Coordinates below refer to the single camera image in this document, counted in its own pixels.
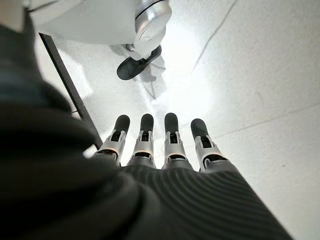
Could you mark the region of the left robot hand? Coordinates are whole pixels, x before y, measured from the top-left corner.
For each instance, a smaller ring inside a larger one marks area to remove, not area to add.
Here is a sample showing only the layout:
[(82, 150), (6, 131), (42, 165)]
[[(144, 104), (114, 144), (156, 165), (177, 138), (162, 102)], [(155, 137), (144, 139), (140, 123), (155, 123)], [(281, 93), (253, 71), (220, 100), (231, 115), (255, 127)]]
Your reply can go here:
[(42, 79), (34, 31), (0, 28), (3, 240), (288, 240), (235, 171), (120, 168), (86, 158), (90, 128)]

